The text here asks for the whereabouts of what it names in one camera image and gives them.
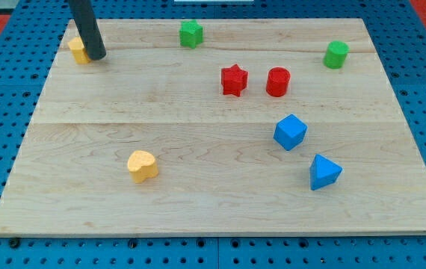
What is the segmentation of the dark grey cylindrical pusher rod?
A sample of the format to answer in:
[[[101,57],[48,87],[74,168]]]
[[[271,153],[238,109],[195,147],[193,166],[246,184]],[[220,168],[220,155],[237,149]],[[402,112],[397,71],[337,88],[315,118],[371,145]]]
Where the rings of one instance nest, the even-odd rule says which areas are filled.
[[[87,56],[93,61],[102,60],[107,52],[91,0],[68,0],[68,5]]]

